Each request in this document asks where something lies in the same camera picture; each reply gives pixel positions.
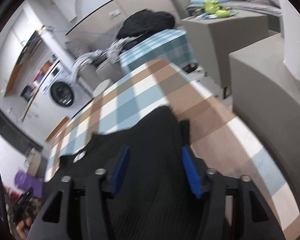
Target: side table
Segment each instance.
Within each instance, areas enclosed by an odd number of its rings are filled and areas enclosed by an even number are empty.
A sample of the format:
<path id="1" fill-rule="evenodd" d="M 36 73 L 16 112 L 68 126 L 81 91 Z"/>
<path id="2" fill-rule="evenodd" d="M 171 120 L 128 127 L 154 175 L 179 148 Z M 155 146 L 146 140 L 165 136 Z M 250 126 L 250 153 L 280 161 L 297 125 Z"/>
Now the side table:
<path id="1" fill-rule="evenodd" d="M 229 53 L 269 36 L 266 15 L 255 12 L 239 11 L 235 16 L 219 19 L 189 17 L 181 21 L 198 63 L 223 89 L 231 84 Z"/>
<path id="2" fill-rule="evenodd" d="M 166 29 L 122 53 L 120 55 L 122 72 L 127 75 L 154 59 L 166 59 L 180 68 L 197 63 L 187 33 L 183 30 Z"/>

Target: electrical outlet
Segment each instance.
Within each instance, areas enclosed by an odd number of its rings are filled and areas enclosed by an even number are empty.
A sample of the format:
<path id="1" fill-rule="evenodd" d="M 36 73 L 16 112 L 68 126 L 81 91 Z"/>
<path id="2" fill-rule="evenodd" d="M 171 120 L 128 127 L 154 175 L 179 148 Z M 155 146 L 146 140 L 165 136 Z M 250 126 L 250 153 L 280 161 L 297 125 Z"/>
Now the electrical outlet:
<path id="1" fill-rule="evenodd" d="M 121 12 L 119 10 L 115 10 L 115 11 L 112 11 L 109 16 L 110 16 L 110 19 L 116 17 L 117 15 L 119 15 Z"/>

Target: blue grip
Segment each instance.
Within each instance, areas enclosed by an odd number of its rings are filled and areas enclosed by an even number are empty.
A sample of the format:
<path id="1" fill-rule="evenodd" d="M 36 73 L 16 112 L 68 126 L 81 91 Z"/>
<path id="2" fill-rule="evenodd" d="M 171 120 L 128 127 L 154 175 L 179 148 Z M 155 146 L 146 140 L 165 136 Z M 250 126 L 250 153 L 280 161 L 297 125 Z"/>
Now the blue grip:
<path id="1" fill-rule="evenodd" d="M 126 176 L 128 164 L 130 160 L 130 151 L 129 146 L 125 145 L 122 149 L 121 156 L 119 158 L 119 161 L 114 168 L 114 172 L 111 178 L 111 186 L 110 186 L 110 193 L 113 197 L 119 192 L 124 177 Z"/>
<path id="2" fill-rule="evenodd" d="M 194 165 L 194 162 L 188 152 L 186 146 L 182 147 L 182 163 L 185 170 L 189 186 L 196 198 L 201 198 L 203 195 L 202 178 Z"/>

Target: washing machine door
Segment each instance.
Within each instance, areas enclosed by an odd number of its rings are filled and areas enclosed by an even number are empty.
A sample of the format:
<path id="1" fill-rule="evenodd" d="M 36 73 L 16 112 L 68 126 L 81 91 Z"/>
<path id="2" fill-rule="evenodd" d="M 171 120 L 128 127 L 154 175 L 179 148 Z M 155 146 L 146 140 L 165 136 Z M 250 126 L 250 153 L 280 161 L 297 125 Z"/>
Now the washing machine door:
<path id="1" fill-rule="evenodd" d="M 50 94 L 59 106 L 70 107 L 74 102 L 74 93 L 71 87 L 63 81 L 54 82 L 51 85 Z"/>

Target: kitchen cabinet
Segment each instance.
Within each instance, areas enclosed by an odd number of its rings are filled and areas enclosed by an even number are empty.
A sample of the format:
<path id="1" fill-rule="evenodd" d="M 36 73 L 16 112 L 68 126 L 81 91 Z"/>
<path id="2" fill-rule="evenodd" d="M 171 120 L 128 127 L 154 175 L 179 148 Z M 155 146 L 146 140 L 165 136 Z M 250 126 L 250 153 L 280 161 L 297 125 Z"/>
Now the kitchen cabinet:
<path id="1" fill-rule="evenodd" d="M 5 95 L 7 85 L 22 52 L 23 46 L 13 30 L 10 30 L 0 51 L 0 94 Z"/>
<path id="2" fill-rule="evenodd" d="M 25 46 L 34 31 L 36 30 L 33 24 L 29 21 L 26 13 L 22 11 L 15 24 L 12 27 L 19 42 Z"/>

